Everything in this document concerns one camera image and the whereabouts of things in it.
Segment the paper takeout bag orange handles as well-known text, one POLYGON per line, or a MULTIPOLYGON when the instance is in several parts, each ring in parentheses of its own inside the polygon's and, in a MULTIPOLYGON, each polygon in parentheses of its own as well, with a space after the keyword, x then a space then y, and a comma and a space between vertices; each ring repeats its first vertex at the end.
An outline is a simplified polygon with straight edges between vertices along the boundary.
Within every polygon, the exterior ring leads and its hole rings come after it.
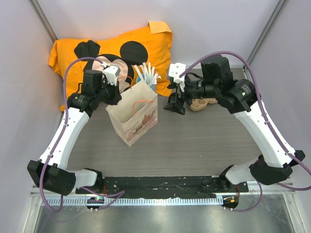
POLYGON ((107 106, 106 111, 116 134, 131 146, 157 124, 157 93, 140 81, 121 93, 118 104, 107 106))

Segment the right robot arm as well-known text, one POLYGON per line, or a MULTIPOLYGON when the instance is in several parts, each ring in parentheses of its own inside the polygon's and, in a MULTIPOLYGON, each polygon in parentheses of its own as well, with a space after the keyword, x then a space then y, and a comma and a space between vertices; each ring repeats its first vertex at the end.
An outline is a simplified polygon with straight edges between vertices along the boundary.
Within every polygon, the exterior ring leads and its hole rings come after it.
POLYGON ((255 83, 235 80, 228 59, 221 54, 209 55, 199 63, 203 75, 195 80, 189 78, 185 64, 170 64, 168 88, 176 91, 170 94, 164 109, 184 115, 184 104, 215 98, 243 124, 261 152, 254 161, 227 167, 219 175, 220 188, 229 192, 242 182, 271 185, 287 180, 292 167, 299 164, 305 154, 287 144, 268 116, 255 83))

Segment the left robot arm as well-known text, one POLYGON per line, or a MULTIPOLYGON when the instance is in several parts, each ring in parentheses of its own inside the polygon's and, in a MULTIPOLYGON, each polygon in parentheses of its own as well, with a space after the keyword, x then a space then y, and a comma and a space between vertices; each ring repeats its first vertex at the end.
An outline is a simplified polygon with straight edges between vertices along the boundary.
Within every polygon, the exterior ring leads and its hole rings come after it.
POLYGON ((68 171, 67 165, 78 135, 99 104, 116 105, 121 100, 119 73, 118 66, 84 72, 82 90, 68 98, 69 109, 48 148, 38 161, 31 160, 27 165, 38 188, 63 196, 85 186, 94 194, 102 191, 104 184, 100 171, 90 168, 68 171))

